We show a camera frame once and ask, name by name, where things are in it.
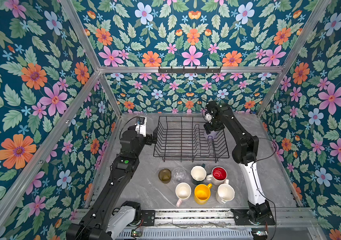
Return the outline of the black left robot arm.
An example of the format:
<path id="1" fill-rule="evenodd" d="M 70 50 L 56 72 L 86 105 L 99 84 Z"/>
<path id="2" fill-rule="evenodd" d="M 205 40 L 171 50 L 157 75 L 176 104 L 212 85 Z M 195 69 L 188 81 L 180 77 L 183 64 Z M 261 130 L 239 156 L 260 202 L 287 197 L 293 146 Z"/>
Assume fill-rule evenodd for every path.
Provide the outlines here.
<path id="1" fill-rule="evenodd" d="M 122 134 L 120 152 L 111 165 L 107 183 L 79 224 L 70 225 L 68 240 L 115 240 L 129 224 L 141 220 L 138 203 L 128 202 L 115 215 L 112 212 L 139 165 L 141 151 L 156 142 L 157 132 L 142 135 L 129 127 Z"/>

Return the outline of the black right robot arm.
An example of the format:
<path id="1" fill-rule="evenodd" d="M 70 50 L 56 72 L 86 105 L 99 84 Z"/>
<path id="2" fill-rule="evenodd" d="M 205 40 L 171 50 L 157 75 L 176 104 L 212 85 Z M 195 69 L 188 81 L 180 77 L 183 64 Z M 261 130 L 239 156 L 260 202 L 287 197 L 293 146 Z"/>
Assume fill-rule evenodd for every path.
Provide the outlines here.
<path id="1" fill-rule="evenodd" d="M 259 138 L 251 135 L 238 121 L 230 105 L 210 101 L 204 113 L 207 134 L 228 129 L 235 140 L 232 158 L 240 165 L 248 191 L 248 219 L 256 225 L 271 220 L 275 223 L 270 203 L 261 186 L 257 170 Z"/>

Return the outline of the lilac plastic cup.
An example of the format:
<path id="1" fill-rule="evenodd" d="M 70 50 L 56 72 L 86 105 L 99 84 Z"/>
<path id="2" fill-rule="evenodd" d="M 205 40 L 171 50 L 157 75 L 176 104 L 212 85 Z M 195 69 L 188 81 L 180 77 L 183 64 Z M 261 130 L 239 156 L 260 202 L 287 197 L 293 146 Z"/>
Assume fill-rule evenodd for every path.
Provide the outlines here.
<path id="1" fill-rule="evenodd" d="M 214 141 L 218 137 L 218 134 L 219 134 L 219 132 L 217 132 L 217 131 L 211 131 L 209 134 L 207 134 L 207 132 L 204 132 L 204 137 L 208 141 Z"/>

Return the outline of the amber textured glass cup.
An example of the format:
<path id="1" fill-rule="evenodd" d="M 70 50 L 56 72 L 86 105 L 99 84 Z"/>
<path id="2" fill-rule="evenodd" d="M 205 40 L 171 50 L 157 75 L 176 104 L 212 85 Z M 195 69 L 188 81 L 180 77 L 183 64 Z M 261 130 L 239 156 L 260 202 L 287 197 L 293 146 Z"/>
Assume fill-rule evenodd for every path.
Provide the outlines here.
<path id="1" fill-rule="evenodd" d="M 169 169 L 162 169 L 158 173 L 158 178 L 162 183 L 168 184 L 172 179 L 172 172 Z"/>

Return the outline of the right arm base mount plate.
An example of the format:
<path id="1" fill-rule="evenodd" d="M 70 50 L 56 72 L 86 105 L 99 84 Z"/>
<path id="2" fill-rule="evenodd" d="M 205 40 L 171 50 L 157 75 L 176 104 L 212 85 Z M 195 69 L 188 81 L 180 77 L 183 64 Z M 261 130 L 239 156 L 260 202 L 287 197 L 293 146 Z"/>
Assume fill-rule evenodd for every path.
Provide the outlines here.
<path id="1" fill-rule="evenodd" d="M 237 226 L 275 226 L 276 221 L 271 212 L 261 216 L 258 219 L 251 220 L 249 209 L 230 209 L 230 212 L 234 215 L 234 221 Z"/>

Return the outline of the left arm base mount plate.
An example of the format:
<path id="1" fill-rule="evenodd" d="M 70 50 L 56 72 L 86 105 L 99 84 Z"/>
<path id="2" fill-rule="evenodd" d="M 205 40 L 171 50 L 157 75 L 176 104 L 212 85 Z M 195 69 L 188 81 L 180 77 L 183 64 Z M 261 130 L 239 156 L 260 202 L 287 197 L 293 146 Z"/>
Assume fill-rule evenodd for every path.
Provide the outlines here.
<path id="1" fill-rule="evenodd" d="M 141 227 L 153 227 L 156 217 L 155 210 L 141 210 L 140 212 L 140 223 Z"/>

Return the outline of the clear glass cup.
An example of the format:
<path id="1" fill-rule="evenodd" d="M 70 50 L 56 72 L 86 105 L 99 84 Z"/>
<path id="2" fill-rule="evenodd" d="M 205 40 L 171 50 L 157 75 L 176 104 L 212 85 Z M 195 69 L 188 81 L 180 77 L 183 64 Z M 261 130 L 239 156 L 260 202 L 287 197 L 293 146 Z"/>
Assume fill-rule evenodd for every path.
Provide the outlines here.
<path id="1" fill-rule="evenodd" d="M 186 171 L 183 168 L 175 168 L 172 170 L 172 180 L 177 183 L 181 183 L 186 178 Z"/>

